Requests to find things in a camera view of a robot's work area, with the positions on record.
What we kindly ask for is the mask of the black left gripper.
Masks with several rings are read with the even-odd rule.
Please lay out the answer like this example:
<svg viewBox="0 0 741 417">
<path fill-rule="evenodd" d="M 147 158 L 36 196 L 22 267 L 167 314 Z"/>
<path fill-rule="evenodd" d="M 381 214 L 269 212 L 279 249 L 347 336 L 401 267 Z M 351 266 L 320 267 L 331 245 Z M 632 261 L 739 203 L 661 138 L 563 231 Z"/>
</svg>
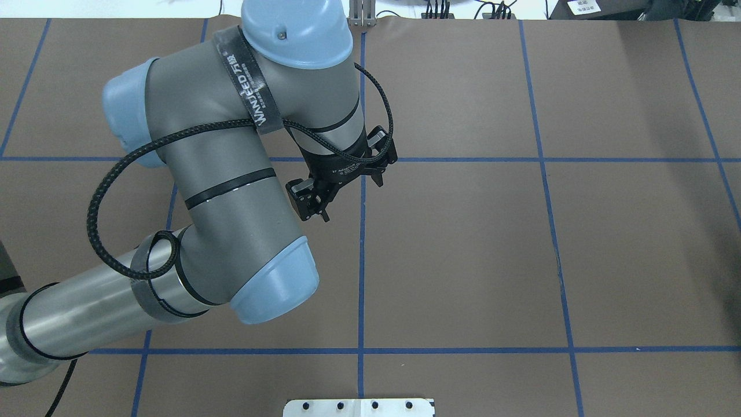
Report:
<svg viewBox="0 0 741 417">
<path fill-rule="evenodd" d="M 392 135 L 382 126 L 376 126 L 367 135 L 363 130 L 359 140 L 343 152 L 352 156 L 345 159 L 331 151 L 329 154 L 314 154 L 302 149 L 302 157 L 308 168 L 306 180 L 298 178 L 286 183 L 285 188 L 291 206 L 301 221 L 319 215 L 330 221 L 327 206 L 341 188 L 360 176 L 368 176 L 378 187 L 384 184 L 383 174 L 389 164 L 396 163 L 398 154 Z"/>
</svg>

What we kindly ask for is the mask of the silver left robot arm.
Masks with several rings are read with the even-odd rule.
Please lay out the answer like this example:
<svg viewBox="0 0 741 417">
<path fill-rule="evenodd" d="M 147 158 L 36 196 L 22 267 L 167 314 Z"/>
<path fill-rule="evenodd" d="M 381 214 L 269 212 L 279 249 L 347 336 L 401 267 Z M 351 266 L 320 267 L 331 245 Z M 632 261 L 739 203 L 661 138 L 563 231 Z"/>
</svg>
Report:
<svg viewBox="0 0 741 417">
<path fill-rule="evenodd" d="M 102 264 L 27 292 L 2 289 L 2 386 L 120 339 L 230 305 L 244 324 L 306 301 L 318 272 L 299 221 L 396 163 L 392 118 L 367 130 L 354 38 L 339 1 L 244 1 L 241 24 L 109 80 L 104 114 L 126 155 L 86 214 Z M 135 161 L 174 177 L 192 224 L 115 257 L 103 197 Z"/>
</svg>

